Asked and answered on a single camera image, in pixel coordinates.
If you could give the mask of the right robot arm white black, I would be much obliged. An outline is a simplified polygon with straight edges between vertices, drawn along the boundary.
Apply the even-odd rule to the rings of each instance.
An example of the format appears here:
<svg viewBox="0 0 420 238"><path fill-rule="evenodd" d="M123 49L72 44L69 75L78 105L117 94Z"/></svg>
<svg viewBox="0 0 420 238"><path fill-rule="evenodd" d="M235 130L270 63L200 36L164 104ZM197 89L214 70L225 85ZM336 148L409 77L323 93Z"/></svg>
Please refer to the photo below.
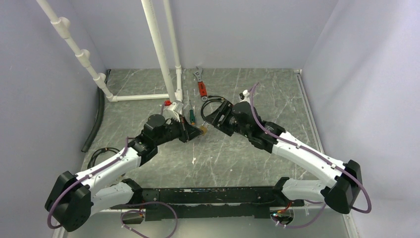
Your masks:
<svg viewBox="0 0 420 238"><path fill-rule="evenodd" d="M249 102L232 104L221 100L220 106L202 119L228 136L238 133L256 148L297 164L316 177L304 180L283 177L273 200L284 206L291 200L323 201L341 214L355 210L354 203L362 191L361 166L354 160L343 162L322 154L295 138L283 127L262 120Z"/></svg>

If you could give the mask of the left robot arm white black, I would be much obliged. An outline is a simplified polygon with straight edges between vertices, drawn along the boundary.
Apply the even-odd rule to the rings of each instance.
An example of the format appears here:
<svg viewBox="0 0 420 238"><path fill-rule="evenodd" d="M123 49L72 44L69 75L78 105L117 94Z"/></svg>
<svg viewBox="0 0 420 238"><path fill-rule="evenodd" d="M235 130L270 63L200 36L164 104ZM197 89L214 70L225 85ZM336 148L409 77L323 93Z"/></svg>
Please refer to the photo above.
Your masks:
<svg viewBox="0 0 420 238"><path fill-rule="evenodd" d="M178 119L166 119L160 114L150 116L140 134L127 137L123 149L109 159L76 174L65 171L58 176L45 203L47 226L71 232L107 207L120 204L138 207L143 199L138 184L129 180L109 184L147 163L158 153L158 146L175 139L186 143L203 133L182 115Z"/></svg>

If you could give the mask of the small brass padlock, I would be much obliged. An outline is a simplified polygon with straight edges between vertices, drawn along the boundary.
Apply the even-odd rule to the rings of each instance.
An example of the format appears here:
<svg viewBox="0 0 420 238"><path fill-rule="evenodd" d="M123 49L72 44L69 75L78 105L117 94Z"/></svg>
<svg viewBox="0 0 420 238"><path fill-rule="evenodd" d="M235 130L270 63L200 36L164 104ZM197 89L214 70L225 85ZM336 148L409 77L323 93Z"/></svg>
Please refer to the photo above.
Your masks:
<svg viewBox="0 0 420 238"><path fill-rule="evenodd" d="M202 131L202 135L205 135L205 134L207 133L209 125L210 125L209 123L204 122L204 123L203 123L203 124L199 127L199 129Z"/></svg>

